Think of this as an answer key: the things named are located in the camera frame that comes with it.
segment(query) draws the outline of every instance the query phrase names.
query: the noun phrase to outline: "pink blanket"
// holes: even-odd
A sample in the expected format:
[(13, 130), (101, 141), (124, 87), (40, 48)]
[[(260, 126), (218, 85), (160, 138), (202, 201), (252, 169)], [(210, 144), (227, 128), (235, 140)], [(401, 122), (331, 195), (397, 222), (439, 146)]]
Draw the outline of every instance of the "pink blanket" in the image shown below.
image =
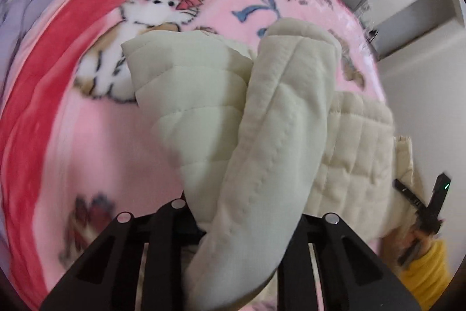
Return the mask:
[(148, 139), (120, 44), (199, 28), (256, 48), (281, 17), (341, 41), (339, 90), (384, 99), (358, 20), (339, 0), (57, 0), (48, 10), (18, 52), (0, 119), (10, 279), (32, 309), (116, 213), (155, 212), (182, 189)]

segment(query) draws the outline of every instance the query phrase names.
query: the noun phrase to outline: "red stripe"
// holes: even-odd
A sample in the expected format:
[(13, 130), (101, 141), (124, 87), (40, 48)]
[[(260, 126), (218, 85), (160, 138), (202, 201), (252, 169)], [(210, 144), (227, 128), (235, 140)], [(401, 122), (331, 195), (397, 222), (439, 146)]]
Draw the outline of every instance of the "red stripe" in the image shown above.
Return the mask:
[(0, 120), (3, 209), (12, 254), (10, 278), (34, 310), (47, 295), (32, 230), (47, 144), (76, 62), (95, 36), (89, 36), (57, 63), (87, 28), (123, 1), (69, 0), (29, 54)]

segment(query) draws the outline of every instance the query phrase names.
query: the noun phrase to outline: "lavender fabric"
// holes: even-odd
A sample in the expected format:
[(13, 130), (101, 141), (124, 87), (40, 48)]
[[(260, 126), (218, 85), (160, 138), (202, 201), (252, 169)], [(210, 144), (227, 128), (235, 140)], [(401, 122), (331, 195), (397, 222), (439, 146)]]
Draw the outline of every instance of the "lavender fabric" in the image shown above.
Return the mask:
[[(53, 0), (0, 0), (0, 104), (5, 82), (26, 33)], [(0, 187), (0, 268), (8, 275), (10, 253)]]

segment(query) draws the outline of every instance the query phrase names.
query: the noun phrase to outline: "cartoon cat print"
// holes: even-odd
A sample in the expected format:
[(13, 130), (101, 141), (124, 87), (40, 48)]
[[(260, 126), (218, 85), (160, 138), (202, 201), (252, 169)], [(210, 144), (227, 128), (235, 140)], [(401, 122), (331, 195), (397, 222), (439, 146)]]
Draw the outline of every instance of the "cartoon cat print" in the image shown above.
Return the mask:
[(343, 76), (347, 81), (354, 81), (354, 83), (361, 89), (364, 90), (366, 87), (366, 80), (364, 74), (362, 74), (354, 65), (353, 60), (350, 56), (350, 47), (345, 39), (341, 38), (333, 30), (329, 32), (338, 40), (342, 46), (342, 70)]
[(154, 31), (180, 31), (198, 14), (203, 0), (126, 0), (119, 8), (122, 20), (109, 28), (79, 61), (74, 87), (91, 98), (109, 97), (134, 102), (130, 71), (121, 44)]
[(115, 203), (104, 194), (97, 194), (88, 204), (83, 196), (77, 196), (75, 207), (68, 216), (65, 228), (65, 249), (58, 259), (69, 269), (84, 250), (99, 236), (114, 218)]

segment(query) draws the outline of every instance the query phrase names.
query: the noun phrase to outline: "black handheld device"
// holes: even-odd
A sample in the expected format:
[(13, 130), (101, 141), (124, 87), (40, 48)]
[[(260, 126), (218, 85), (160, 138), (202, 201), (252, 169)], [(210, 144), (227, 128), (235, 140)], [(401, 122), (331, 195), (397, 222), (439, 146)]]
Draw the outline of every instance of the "black handheld device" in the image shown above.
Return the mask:
[[(450, 183), (451, 179), (445, 173), (437, 177), (428, 206), (399, 180), (395, 180), (393, 186), (416, 208), (418, 216), (416, 226), (427, 234), (436, 234), (442, 225), (439, 213), (450, 189)], [(412, 260), (418, 256), (420, 249), (421, 241), (415, 239), (412, 245), (400, 256), (398, 264), (407, 268)]]
[[(134, 311), (140, 286), (141, 311), (182, 311), (181, 251), (203, 235), (183, 199), (152, 215), (120, 213), (65, 273), (40, 311)], [(144, 282), (138, 286), (146, 243)], [(318, 310), (310, 243), (326, 310), (420, 311), (411, 293), (334, 213), (301, 217), (278, 267), (278, 311)]]

